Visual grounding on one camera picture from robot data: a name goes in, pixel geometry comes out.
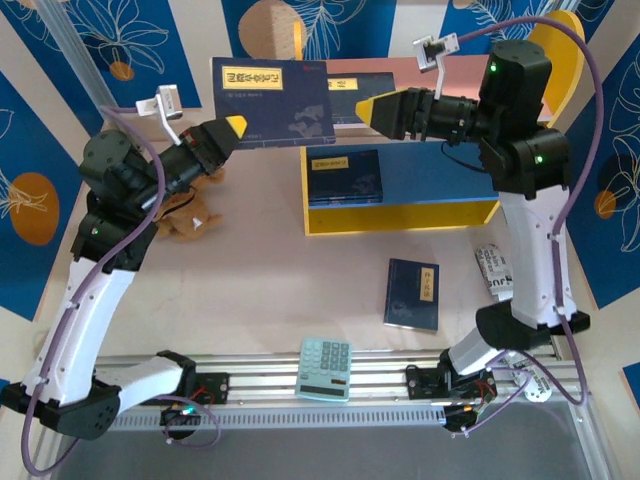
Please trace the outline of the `yellow pink blue shelf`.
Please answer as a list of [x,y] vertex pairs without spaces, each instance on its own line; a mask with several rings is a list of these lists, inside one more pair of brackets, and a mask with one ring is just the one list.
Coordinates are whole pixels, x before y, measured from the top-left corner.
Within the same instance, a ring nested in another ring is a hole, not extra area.
[[[581,22],[572,12],[552,12],[528,41],[542,47],[552,64],[542,107],[549,104],[558,109],[573,94],[582,71],[586,44]],[[363,150],[378,152],[383,201],[311,207],[307,160]],[[377,145],[308,148],[302,160],[307,181],[304,221],[309,235],[465,228],[486,224],[501,206],[474,143],[388,139]]]

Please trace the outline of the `brown plush dog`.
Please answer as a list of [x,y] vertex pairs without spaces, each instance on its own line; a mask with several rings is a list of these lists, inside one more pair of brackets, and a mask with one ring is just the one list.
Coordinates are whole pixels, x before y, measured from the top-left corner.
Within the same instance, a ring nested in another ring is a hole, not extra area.
[[223,216],[212,213],[206,202],[206,189],[224,181],[225,170],[213,175],[196,178],[185,192],[172,194],[163,202],[154,223],[157,238],[172,238],[176,241],[194,241],[217,227]]

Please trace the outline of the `navy book yellow label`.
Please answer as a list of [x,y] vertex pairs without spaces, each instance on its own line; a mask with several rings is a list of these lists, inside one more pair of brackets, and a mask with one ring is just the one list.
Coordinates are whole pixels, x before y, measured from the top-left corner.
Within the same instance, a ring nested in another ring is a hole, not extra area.
[[320,196],[309,200],[311,207],[328,207],[342,205],[361,205],[369,203],[381,203],[382,194],[348,195],[348,196]]

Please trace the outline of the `crumpled white printed tube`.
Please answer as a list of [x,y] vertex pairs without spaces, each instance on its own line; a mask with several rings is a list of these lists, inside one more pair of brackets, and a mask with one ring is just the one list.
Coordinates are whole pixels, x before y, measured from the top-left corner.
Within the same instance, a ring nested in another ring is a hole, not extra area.
[[475,250],[475,259],[492,298],[496,302],[511,300],[513,279],[511,267],[495,244],[486,244]]

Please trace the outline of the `light blue calculator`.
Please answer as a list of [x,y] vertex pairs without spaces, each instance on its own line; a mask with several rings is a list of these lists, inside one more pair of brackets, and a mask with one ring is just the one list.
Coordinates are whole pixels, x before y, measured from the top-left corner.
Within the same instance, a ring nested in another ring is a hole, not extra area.
[[295,395],[327,402],[347,402],[353,347],[350,342],[306,337],[301,342]]

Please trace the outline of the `black controller board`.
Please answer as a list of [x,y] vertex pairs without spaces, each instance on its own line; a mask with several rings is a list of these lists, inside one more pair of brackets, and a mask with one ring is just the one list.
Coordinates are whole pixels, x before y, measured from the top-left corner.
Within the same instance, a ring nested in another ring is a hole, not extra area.
[[201,416],[190,405],[174,404],[161,412],[160,426],[168,442],[188,438],[200,424]]
[[458,434],[474,427],[484,407],[480,405],[446,406],[444,408],[444,428]]

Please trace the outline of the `aluminium frame post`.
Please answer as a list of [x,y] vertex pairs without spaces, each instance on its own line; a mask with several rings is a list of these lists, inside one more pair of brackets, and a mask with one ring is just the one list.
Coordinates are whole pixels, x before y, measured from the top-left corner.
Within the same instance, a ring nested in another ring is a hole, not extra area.
[[140,148],[141,144],[134,139],[133,131],[126,127],[125,119],[118,114],[120,107],[64,7],[57,0],[33,0],[33,3],[85,92],[100,112],[103,126],[120,129],[127,134],[135,147]]

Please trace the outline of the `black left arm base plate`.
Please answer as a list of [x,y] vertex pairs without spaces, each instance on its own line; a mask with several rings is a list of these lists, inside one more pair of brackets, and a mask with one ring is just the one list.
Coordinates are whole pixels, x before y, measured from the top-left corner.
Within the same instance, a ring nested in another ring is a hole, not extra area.
[[229,394],[230,375],[221,373],[197,373],[195,390],[191,399],[201,405],[224,405]]

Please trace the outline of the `aluminium rail base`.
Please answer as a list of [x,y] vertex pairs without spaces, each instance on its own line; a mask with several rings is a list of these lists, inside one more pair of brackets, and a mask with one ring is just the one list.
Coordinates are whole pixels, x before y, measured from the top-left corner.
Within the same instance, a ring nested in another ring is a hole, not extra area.
[[[438,350],[361,350],[352,357],[349,401],[324,402],[333,406],[373,406],[430,404],[431,400],[410,401],[405,384],[405,368],[415,364],[420,368],[435,367]],[[570,394],[580,392],[578,374],[573,361],[559,360],[550,346],[534,350],[533,355],[559,380]],[[193,355],[198,373],[226,372],[230,374],[226,407],[293,407],[303,404],[322,406],[323,402],[310,402],[296,398],[294,388],[298,373],[299,354],[243,354]],[[116,372],[150,359],[150,356],[108,356],[98,358],[98,374],[116,375]],[[498,400],[506,400],[517,385],[508,372],[496,372]]]

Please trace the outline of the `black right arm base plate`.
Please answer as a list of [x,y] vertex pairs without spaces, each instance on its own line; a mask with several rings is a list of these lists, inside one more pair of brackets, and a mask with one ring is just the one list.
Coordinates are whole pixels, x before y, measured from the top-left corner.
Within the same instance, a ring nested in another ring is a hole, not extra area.
[[408,365],[405,379],[410,400],[466,400],[491,401],[497,396],[494,377],[486,370],[466,376],[439,365],[421,368]]

